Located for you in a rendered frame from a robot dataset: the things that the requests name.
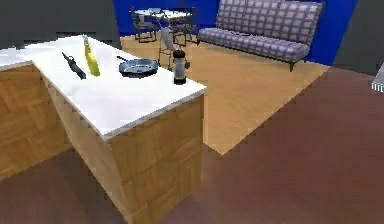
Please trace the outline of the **wooden kitchen counter white top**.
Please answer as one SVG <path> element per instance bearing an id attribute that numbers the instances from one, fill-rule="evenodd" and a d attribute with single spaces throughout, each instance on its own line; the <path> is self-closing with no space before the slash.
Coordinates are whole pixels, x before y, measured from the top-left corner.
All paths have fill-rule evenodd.
<path id="1" fill-rule="evenodd" d="M 38 69 L 69 140 L 128 224 L 156 224 L 200 183 L 204 85 L 174 83 L 161 68 L 138 79 L 120 74 L 127 52 L 89 41 L 100 76 L 87 67 L 79 36 L 0 50 L 0 71 Z"/>

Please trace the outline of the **black glass pepper grinder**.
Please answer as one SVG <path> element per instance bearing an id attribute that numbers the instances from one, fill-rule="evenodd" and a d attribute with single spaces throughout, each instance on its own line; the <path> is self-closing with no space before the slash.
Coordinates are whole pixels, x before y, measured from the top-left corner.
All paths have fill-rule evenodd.
<path id="1" fill-rule="evenodd" d="M 177 85 L 182 85 L 186 83 L 185 56 L 186 54 L 183 50 L 176 50 L 173 52 L 174 83 Z"/>

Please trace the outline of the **grey frying pan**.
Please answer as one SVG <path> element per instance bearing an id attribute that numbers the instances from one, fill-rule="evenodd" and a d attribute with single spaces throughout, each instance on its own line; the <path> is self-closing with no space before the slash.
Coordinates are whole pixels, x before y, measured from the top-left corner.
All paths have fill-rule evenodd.
<path id="1" fill-rule="evenodd" d="M 119 72 L 123 77 L 145 78 L 156 74 L 158 71 L 158 62 L 151 59 L 125 59 L 118 56 L 121 63 L 118 66 Z"/>

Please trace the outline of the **grey metal stool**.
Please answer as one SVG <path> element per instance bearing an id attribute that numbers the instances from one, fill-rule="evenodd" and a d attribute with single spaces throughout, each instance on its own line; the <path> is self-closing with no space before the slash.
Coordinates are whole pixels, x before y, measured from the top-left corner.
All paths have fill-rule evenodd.
<path id="1" fill-rule="evenodd" d="M 169 25 L 162 25 L 160 20 L 167 19 L 167 16 L 163 14 L 159 18 L 159 26 L 160 26 L 160 45 L 158 55 L 164 54 L 168 56 L 168 70 L 171 71 L 171 60 L 174 56 L 185 56 L 185 52 L 183 51 L 179 42 L 173 37 L 173 30 Z"/>

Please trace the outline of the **dark dining chair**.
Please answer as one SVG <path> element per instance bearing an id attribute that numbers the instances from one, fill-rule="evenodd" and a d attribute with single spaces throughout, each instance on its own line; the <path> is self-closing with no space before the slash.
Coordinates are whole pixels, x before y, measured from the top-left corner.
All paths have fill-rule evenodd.
<path id="1" fill-rule="evenodd" d="M 171 22 L 172 38 L 174 43 L 178 43 L 178 37 L 184 37 L 183 46 L 187 42 L 194 43 L 192 32 L 197 29 L 196 14 L 198 9 L 196 7 L 184 8 L 183 13 L 185 16 L 173 19 Z"/>
<path id="2" fill-rule="evenodd" d="M 136 12 L 133 5 L 130 6 L 129 12 L 131 15 L 134 37 L 139 43 L 150 43 L 157 40 L 157 27 L 152 22 L 147 22 L 144 15 Z"/>

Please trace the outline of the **grey checked sofa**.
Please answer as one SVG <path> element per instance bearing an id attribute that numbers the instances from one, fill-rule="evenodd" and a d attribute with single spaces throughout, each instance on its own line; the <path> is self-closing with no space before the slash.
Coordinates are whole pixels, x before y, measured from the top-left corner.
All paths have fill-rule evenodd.
<path id="1" fill-rule="evenodd" d="M 325 4 L 291 0 L 220 0 L 216 26 L 197 41 L 278 60 L 293 67 L 311 49 Z"/>

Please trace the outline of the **yellow bottle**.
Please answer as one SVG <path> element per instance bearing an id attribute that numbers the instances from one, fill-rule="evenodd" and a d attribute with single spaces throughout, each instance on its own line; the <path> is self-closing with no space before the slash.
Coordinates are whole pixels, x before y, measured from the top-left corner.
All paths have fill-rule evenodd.
<path id="1" fill-rule="evenodd" d="M 98 63 L 97 63 L 95 56 L 93 55 L 93 53 L 91 51 L 88 37 L 86 35 L 83 35 L 83 43 L 84 43 L 85 58 L 87 61 L 89 71 L 92 75 L 99 76 L 100 75 L 99 66 L 98 66 Z"/>

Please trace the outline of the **black long utensil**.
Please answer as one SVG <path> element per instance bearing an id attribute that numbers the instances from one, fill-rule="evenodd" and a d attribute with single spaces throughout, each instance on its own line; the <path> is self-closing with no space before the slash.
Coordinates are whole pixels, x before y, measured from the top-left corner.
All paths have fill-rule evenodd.
<path id="1" fill-rule="evenodd" d="M 65 53 L 62 53 L 64 59 L 67 61 L 70 69 L 76 73 L 81 80 L 86 78 L 86 74 L 84 71 L 76 64 L 74 58 L 72 56 L 67 56 Z"/>

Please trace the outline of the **white ribbed object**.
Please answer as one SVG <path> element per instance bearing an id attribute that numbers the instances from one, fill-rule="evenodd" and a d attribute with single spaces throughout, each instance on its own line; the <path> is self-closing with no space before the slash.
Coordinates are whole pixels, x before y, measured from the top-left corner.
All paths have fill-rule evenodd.
<path id="1" fill-rule="evenodd" d="M 376 77 L 372 81 L 371 88 L 375 91 L 384 93 L 384 62 L 378 70 Z"/>

